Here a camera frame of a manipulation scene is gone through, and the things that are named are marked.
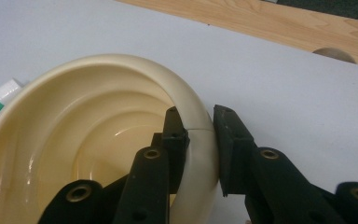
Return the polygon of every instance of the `wooden surface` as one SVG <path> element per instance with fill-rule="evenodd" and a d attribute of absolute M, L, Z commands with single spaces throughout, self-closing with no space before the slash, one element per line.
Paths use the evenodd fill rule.
<path fill-rule="evenodd" d="M 337 48 L 358 63 L 358 20 L 260 0 L 119 0 L 298 49 Z"/>

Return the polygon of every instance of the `bowl rim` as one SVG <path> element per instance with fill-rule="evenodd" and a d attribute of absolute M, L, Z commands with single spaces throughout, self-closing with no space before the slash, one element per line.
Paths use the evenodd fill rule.
<path fill-rule="evenodd" d="M 177 107 L 192 141 L 189 146 L 191 151 L 187 152 L 181 186 L 172 205 L 170 220 L 171 223 L 206 222 L 212 210 L 218 179 L 217 146 L 213 124 L 202 101 L 190 86 L 173 71 L 158 63 L 126 54 L 95 55 L 64 63 L 29 83 L 10 104 L 3 108 L 0 113 L 0 131 L 5 128 L 5 121 L 11 111 L 23 99 L 29 97 L 33 90 L 62 74 L 103 65 L 125 67 L 150 78 L 167 92 Z"/>

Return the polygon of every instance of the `cream bowl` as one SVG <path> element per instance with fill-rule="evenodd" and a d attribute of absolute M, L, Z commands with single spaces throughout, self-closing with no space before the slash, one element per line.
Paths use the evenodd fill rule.
<path fill-rule="evenodd" d="M 0 223 L 36 223 L 78 179 L 103 186 L 127 174 L 175 105 L 190 145 L 170 222 L 205 223 L 217 183 L 213 125 L 197 94 L 169 69 L 130 55 L 61 65 L 0 113 Z"/>

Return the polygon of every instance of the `table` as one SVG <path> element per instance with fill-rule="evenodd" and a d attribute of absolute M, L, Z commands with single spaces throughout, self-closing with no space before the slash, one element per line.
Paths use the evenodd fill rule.
<path fill-rule="evenodd" d="M 260 0 L 119 0 L 298 49 L 336 48 L 358 63 L 358 20 Z"/>

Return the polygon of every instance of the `white table surface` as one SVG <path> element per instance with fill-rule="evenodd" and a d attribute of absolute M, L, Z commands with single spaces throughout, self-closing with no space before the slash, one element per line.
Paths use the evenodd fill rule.
<path fill-rule="evenodd" d="M 358 181 L 358 65 L 112 0 L 0 0 L 0 85 L 102 53 L 172 69 L 211 114 L 236 110 L 311 183 Z M 243 224 L 243 198 L 218 194 L 208 223 Z"/>

